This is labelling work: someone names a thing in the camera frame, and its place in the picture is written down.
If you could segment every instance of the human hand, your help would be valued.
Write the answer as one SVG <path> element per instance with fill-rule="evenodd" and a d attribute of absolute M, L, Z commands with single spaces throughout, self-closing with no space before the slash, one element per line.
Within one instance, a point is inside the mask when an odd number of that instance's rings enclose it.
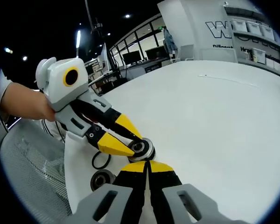
<path fill-rule="evenodd" d="M 40 111 L 44 119 L 48 121 L 55 121 L 55 111 L 50 107 L 48 101 L 43 93 L 40 93 L 42 96 L 40 97 Z"/>

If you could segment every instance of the yellow circle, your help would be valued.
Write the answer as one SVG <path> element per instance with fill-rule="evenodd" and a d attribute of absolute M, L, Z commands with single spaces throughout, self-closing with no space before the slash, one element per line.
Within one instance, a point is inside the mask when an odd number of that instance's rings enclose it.
<path fill-rule="evenodd" d="M 68 84 L 68 80 L 67 78 L 69 78 L 69 72 L 75 70 L 77 72 L 77 77 L 75 78 L 75 81 L 73 83 Z M 70 67 L 65 71 L 65 74 L 63 76 L 63 84 L 67 87 L 72 86 L 76 83 L 76 81 L 78 80 L 78 76 L 79 76 L 79 72 L 78 72 L 78 68 L 77 67 Z"/>

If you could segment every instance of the window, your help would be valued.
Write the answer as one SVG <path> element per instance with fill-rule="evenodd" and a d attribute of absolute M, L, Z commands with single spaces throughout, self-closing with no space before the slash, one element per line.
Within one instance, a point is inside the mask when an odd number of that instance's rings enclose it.
<path fill-rule="evenodd" d="M 157 33 L 156 35 L 156 38 L 157 38 L 157 41 L 159 43 L 159 46 L 163 46 L 164 43 L 163 43 L 163 40 L 164 40 L 164 33 L 163 32 L 159 32 Z"/>
<path fill-rule="evenodd" d="M 157 30 L 159 27 L 164 27 L 165 26 L 165 22 L 164 22 L 162 17 L 152 21 L 151 23 L 153 25 L 154 30 Z"/>
<path fill-rule="evenodd" d="M 113 48 L 112 53 L 114 55 L 114 60 L 115 60 L 115 63 L 117 64 L 117 66 L 118 67 L 123 66 L 119 53 L 116 48 Z"/>
<path fill-rule="evenodd" d="M 136 41 L 135 33 L 132 33 L 126 38 L 126 44 L 129 45 L 130 43 Z"/>
<path fill-rule="evenodd" d="M 119 50 L 122 50 L 123 48 L 125 48 L 125 47 L 126 47 L 125 41 L 120 42 L 120 43 L 117 45 L 117 47 L 118 47 Z"/>
<path fill-rule="evenodd" d="M 139 51 L 139 54 L 140 54 L 140 56 L 141 56 L 141 59 L 143 60 L 143 57 L 142 57 L 142 54 L 141 54 L 140 47 L 139 47 L 139 44 L 138 44 L 138 43 L 133 43 L 132 45 L 130 45 L 130 46 L 129 46 L 129 51 L 130 51 L 130 52 Z"/>
<path fill-rule="evenodd" d="M 142 27 L 142 28 L 140 28 L 136 31 L 138 38 L 141 38 L 141 37 L 143 37 L 146 34 L 149 34 L 151 32 L 152 32 L 152 30 L 151 30 L 149 24 L 145 25 L 144 27 Z"/>
<path fill-rule="evenodd" d="M 157 47 L 157 44 L 155 43 L 154 36 L 150 36 L 148 38 L 143 39 L 142 41 L 140 41 L 140 45 L 141 45 L 144 57 L 146 57 L 146 58 L 147 58 L 147 55 L 146 55 L 145 51 L 149 50 L 151 48 L 156 48 Z"/>

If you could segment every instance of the gray gripper housing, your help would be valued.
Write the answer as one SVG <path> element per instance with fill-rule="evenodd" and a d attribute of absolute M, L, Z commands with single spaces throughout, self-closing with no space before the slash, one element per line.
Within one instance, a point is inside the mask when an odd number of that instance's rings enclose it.
<path fill-rule="evenodd" d="M 106 214 L 104 224 L 120 224 L 132 188 L 112 184 L 102 187 L 83 199 L 77 212 L 64 223 L 98 224 Z M 174 224 L 191 224 L 189 213 L 197 224 L 247 224 L 233 221 L 218 211 L 217 203 L 190 184 L 163 189 L 173 216 Z"/>
<path fill-rule="evenodd" d="M 112 107 L 108 101 L 106 101 L 103 97 L 99 97 L 92 89 L 88 89 L 86 92 L 78 96 L 77 99 L 95 106 L 102 111 L 102 113 Z M 91 127 L 91 124 L 79 118 L 69 104 L 67 104 L 59 112 L 56 112 L 55 118 L 60 123 L 64 124 L 69 132 L 72 132 L 80 137 L 84 137 L 87 130 Z"/>
<path fill-rule="evenodd" d="M 74 215 L 64 220 L 66 224 L 99 224 L 106 214 L 104 224 L 120 224 L 132 188 L 104 184 L 84 198 Z"/>
<path fill-rule="evenodd" d="M 191 184 L 163 188 L 172 212 L 174 224 L 190 224 L 189 213 L 197 224 L 246 224 L 233 221 L 218 211 L 217 203 Z"/>

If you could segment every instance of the white tabletop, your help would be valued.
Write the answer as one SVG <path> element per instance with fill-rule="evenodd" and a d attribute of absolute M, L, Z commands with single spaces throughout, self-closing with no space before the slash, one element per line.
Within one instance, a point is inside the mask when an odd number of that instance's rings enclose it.
<path fill-rule="evenodd" d="M 153 142 L 156 161 L 172 166 L 182 183 L 214 199 L 227 217 L 255 223 L 280 195 L 277 75 L 237 63 L 178 62 L 105 98 Z M 91 193 L 96 152 L 71 139 L 66 143 L 65 178 L 73 212 Z M 113 156 L 107 169 L 117 175 L 127 163 L 126 157 Z"/>

